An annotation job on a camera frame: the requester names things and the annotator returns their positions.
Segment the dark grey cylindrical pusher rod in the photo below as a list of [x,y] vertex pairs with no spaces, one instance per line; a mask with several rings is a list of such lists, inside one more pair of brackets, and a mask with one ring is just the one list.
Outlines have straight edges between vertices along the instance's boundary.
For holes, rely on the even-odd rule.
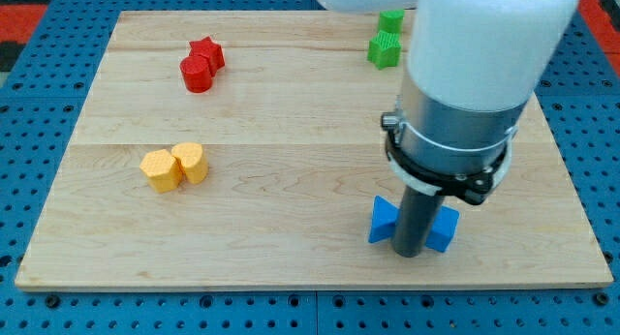
[[443,196],[405,189],[391,238],[392,248],[398,255],[413,258],[420,254],[444,200]]

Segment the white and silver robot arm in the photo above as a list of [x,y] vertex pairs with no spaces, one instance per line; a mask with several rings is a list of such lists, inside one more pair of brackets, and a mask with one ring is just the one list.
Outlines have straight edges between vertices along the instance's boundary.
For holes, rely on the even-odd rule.
[[406,186],[391,244],[414,257],[445,198],[479,205],[502,182],[519,116],[579,0],[317,1],[342,13],[416,12],[401,91],[381,118]]

